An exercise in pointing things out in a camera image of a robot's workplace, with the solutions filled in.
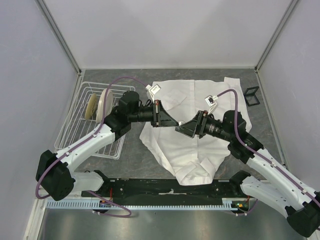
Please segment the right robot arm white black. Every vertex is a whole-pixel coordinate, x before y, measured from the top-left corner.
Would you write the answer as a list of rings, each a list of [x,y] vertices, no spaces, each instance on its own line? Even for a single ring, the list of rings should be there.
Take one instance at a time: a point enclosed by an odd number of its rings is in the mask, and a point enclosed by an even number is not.
[[[228,110],[218,120],[207,111],[175,127],[175,131],[190,138],[206,135],[227,141],[231,155],[266,178],[264,184],[244,171],[235,174],[229,191],[235,197],[254,197],[284,216],[298,234],[310,237],[320,228],[320,193],[308,186],[275,160],[256,138],[246,131],[246,121],[240,112]]]

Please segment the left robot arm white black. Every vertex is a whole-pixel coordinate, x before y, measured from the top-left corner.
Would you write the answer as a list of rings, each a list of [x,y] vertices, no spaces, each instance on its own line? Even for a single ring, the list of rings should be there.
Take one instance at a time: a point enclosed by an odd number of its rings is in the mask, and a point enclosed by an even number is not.
[[[41,198],[39,188],[43,188],[55,201],[73,192],[83,191],[94,192],[99,197],[106,196],[110,191],[106,176],[98,170],[75,170],[95,152],[124,136],[131,129],[132,123],[150,123],[155,128],[178,126],[178,122],[167,113],[160,100],[142,105],[137,92],[126,91],[117,106],[94,130],[64,149],[55,153],[46,150],[41,154],[35,176],[36,197]]]

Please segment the white shirt garment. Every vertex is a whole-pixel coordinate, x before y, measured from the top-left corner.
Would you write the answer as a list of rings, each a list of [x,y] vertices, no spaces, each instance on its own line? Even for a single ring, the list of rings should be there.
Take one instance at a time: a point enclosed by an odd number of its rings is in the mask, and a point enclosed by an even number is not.
[[[222,82],[176,79],[155,81],[153,85],[159,85],[160,90],[155,98],[161,100],[168,114],[176,121],[185,123],[199,110],[209,108],[205,101],[207,96],[234,89],[238,94],[238,111],[246,121],[246,131],[252,128],[238,78],[225,77]],[[212,183],[221,163],[231,154],[229,143],[222,139],[209,135],[190,138],[175,131],[173,127],[152,127],[148,122],[139,138],[157,162],[183,186]]]

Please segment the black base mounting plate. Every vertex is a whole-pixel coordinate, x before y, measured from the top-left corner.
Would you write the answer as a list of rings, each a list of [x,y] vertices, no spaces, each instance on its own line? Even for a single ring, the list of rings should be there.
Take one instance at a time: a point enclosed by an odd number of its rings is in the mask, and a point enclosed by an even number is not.
[[[213,180],[203,185],[180,185],[175,179],[109,178],[94,192],[115,199],[136,195],[157,196],[169,193],[218,198],[246,198],[247,196],[229,180]]]

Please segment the beige plate small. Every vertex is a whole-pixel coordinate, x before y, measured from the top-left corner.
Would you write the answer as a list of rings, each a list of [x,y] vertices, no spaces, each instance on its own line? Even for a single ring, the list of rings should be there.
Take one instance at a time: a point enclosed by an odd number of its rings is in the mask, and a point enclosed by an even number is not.
[[[97,101],[98,101],[97,94],[93,93],[87,103],[87,107],[84,115],[85,120],[90,120],[94,116],[96,112]]]

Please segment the cream plate large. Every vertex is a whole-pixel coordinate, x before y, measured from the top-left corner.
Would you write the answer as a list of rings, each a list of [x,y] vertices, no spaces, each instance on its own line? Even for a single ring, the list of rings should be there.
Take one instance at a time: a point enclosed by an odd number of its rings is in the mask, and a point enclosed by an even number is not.
[[[106,88],[102,91],[96,111],[96,123],[100,124],[113,109],[113,92]]]

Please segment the black square open case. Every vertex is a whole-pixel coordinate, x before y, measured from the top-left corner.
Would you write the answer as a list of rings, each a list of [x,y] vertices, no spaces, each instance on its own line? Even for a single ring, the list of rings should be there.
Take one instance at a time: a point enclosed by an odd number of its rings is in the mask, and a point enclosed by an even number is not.
[[[257,106],[260,104],[258,97],[256,96],[259,86],[249,87],[243,93],[245,103],[248,107]]]

